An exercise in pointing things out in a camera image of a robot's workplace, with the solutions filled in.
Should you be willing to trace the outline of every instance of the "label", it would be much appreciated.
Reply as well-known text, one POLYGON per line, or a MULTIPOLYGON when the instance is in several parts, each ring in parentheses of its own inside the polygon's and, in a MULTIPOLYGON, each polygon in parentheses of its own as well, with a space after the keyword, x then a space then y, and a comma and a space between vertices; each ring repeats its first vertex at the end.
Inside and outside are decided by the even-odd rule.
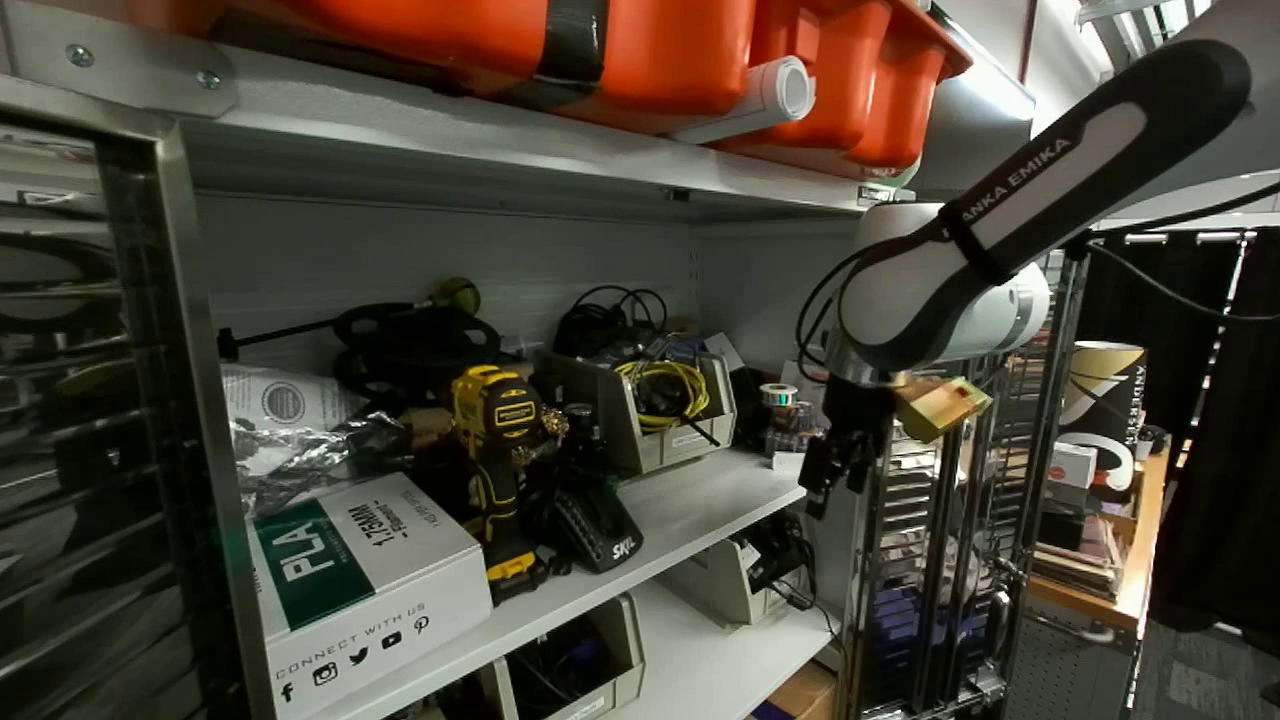
POLYGON ((364 567, 317 502, 256 520, 289 629, 317 624, 373 598, 364 567))

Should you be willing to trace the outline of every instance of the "power tool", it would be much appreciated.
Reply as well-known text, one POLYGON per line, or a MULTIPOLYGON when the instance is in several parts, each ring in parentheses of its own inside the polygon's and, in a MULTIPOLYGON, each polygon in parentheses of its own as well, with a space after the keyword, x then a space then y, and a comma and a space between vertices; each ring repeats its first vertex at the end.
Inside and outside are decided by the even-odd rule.
POLYGON ((520 532, 522 469, 555 452, 568 419, 547 412, 520 367, 470 364, 452 382, 456 431, 476 465, 469 529, 483 543, 496 600, 536 587, 547 567, 520 532))

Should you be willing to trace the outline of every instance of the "cabinet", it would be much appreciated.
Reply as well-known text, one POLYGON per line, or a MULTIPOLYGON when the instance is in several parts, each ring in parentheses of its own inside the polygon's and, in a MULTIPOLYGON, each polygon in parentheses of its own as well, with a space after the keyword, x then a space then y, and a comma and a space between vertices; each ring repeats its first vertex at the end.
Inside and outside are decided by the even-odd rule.
MULTIPOLYGON (((895 191, 244 48, 141 35, 60 6, 2 6, 2 11, 15 77, 41 83, 0 77, 0 121, 94 147, 124 144, 153 171, 157 209, 135 226, 159 232, 167 264, 157 273, 170 286, 165 307, 180 314, 165 333, 180 345, 175 383, 197 412, 184 427, 199 438, 184 449, 207 469, 197 482, 170 477, 199 491, 188 515, 167 520, 167 541, 190 541, 190 529, 203 538, 203 558, 180 559, 175 587, 188 607, 225 607, 188 611, 184 633, 197 649, 213 638, 219 649, 238 642, 238 665, 219 657, 203 670, 203 654, 190 654, 188 701, 207 714, 268 708, 256 686, 263 661, 213 328, 317 321, 364 301, 420 298, 427 280, 465 273, 483 288, 483 316, 522 349, 547 337, 581 288, 618 280, 661 288, 689 321, 750 337, 747 360, 774 364, 786 352, 774 321, 805 301, 809 264, 834 259, 856 230, 850 217, 895 191), (148 113, 86 106, 81 94, 148 113), (781 246, 809 264, 773 264, 781 246), (769 276, 750 291, 732 291, 726 276, 741 269, 769 276)), ((249 360, 322 367, 322 345, 309 337, 249 360)), ((629 714, 744 715, 831 642, 823 618, 790 611, 781 624, 726 633, 653 580, 799 496, 794 482, 734 452, 625 484, 625 505, 648 538, 641 558, 501 605, 448 649, 345 697, 332 715, 396 714, 618 594, 636 594, 653 657, 648 688, 629 714)), ((21 654, 0 654, 0 686, 13 686, 21 654)))

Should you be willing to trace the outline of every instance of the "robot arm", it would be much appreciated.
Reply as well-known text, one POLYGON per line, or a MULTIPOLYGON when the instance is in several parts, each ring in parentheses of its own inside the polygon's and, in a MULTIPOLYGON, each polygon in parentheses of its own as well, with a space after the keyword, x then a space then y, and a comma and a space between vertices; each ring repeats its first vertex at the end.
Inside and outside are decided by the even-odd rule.
POLYGON ((1034 333, 1044 280, 1019 269, 1218 137, 1280 73, 1274 35, 1269 0, 1218 0, 953 203, 872 209, 834 314, 847 352, 895 371, 1034 333))

